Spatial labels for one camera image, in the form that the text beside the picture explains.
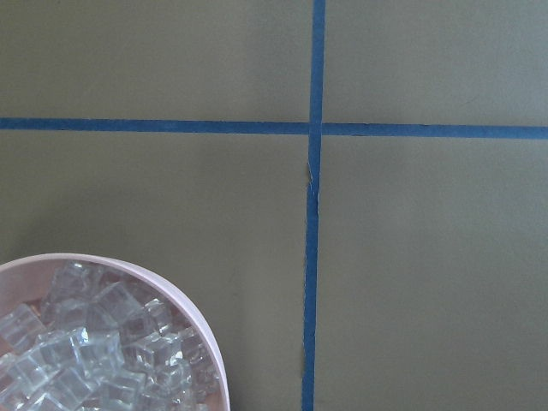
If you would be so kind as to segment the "pink bowl of ice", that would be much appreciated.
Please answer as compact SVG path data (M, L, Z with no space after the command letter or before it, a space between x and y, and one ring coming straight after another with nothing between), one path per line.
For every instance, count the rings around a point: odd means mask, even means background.
M227 410L222 355L173 283L117 259L1 267L4 410Z

